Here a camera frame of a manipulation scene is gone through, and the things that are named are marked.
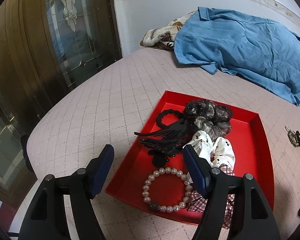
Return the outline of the white patterned scrunchie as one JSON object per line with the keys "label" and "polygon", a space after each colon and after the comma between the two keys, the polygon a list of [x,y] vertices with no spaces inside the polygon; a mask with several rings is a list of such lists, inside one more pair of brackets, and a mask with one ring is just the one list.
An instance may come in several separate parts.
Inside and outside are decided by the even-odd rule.
{"label": "white patterned scrunchie", "polygon": [[211,167],[220,168],[225,165],[234,170],[236,157],[228,139],[218,137],[213,142],[206,132],[198,131],[186,145],[191,145],[198,157],[207,160]]}

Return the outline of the pink plaid scrunchie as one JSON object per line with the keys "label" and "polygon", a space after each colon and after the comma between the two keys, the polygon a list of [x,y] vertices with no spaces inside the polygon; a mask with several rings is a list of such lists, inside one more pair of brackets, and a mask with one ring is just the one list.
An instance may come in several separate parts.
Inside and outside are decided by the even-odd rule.
{"label": "pink plaid scrunchie", "polygon": [[190,195],[190,202],[187,211],[202,213],[204,220],[207,222],[208,218],[220,222],[222,227],[229,230],[234,210],[234,194],[225,194],[225,190],[220,192],[211,192],[209,198],[205,198],[197,190],[194,190]]}

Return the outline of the black claw hair clip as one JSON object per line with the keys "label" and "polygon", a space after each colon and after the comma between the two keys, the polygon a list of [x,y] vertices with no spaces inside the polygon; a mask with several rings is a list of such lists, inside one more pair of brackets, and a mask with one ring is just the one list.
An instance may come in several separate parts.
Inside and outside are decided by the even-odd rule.
{"label": "black claw hair clip", "polygon": [[161,168],[181,152],[185,145],[188,130],[188,123],[185,119],[180,119],[165,129],[160,129],[150,133],[134,132],[139,137],[139,142],[149,149],[148,155],[152,156],[152,164]]}

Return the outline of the black sheer polka-dot scrunchie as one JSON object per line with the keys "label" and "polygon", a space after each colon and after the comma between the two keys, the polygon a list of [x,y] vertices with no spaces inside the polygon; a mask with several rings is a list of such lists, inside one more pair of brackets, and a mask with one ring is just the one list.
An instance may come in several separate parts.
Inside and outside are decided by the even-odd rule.
{"label": "black sheer polka-dot scrunchie", "polygon": [[225,137],[232,129],[232,110],[210,100],[193,100],[186,104],[183,114],[193,131],[206,132],[213,142]]}

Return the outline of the red shallow tray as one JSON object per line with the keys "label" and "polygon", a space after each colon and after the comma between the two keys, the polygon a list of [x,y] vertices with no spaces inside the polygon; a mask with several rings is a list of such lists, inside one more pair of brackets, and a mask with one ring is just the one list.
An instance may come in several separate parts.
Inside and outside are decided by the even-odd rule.
{"label": "red shallow tray", "polygon": [[[154,132],[159,129],[155,120],[166,109],[182,112],[186,103],[196,100],[196,96],[165,91],[149,116],[141,132]],[[254,176],[269,205],[274,206],[274,172],[268,140],[260,116],[246,109],[230,106],[233,117],[232,129],[226,138],[231,142],[236,162],[234,173],[241,177],[246,173]],[[149,211],[141,192],[148,175],[158,168],[152,164],[149,149],[136,140],[113,178],[106,187],[112,197],[142,211]],[[159,205],[173,206],[181,201],[185,185],[173,175],[163,175],[150,185],[149,196]]]}

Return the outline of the pink quilted bedspread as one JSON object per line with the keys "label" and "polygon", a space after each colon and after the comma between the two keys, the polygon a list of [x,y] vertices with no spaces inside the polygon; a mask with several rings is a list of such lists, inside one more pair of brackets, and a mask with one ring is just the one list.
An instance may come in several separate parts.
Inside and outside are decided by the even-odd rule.
{"label": "pink quilted bedspread", "polygon": [[300,107],[237,76],[181,67],[170,51],[142,48],[85,81],[35,127],[27,153],[38,180],[85,167],[105,144],[115,150],[116,170],[163,92],[216,100],[260,115],[273,159],[274,216],[282,239],[300,223],[300,147],[286,127],[300,131]]}

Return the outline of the small dark rhinestone clip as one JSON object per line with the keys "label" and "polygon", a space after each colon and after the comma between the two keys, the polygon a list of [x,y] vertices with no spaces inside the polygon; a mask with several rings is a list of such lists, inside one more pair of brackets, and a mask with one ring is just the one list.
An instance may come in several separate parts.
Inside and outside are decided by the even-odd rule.
{"label": "small dark rhinestone clip", "polygon": [[288,126],[285,126],[285,129],[287,131],[287,136],[290,140],[290,143],[294,147],[300,147],[300,132],[299,131],[293,131]]}

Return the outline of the blue shirt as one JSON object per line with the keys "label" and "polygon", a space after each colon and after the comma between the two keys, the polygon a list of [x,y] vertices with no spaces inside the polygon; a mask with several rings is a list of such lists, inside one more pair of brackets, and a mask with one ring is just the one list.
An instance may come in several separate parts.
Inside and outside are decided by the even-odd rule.
{"label": "blue shirt", "polygon": [[179,64],[240,75],[300,106],[300,36],[279,22],[199,7],[174,41]]}

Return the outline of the floral patterned cloth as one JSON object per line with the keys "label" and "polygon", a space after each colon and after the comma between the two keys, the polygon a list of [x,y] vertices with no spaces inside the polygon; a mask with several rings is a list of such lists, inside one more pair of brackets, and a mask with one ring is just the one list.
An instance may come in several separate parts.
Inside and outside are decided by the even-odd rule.
{"label": "floral patterned cloth", "polygon": [[172,20],[165,27],[147,31],[140,41],[140,46],[173,51],[176,35],[193,14],[194,11]]}

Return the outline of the wooden glass-panel door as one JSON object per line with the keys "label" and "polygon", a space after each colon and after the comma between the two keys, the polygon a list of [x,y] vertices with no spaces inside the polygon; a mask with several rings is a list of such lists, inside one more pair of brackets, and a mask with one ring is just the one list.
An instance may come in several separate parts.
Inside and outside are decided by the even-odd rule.
{"label": "wooden glass-panel door", "polygon": [[16,209],[34,184],[40,120],[121,57],[114,0],[0,0],[0,201]]}

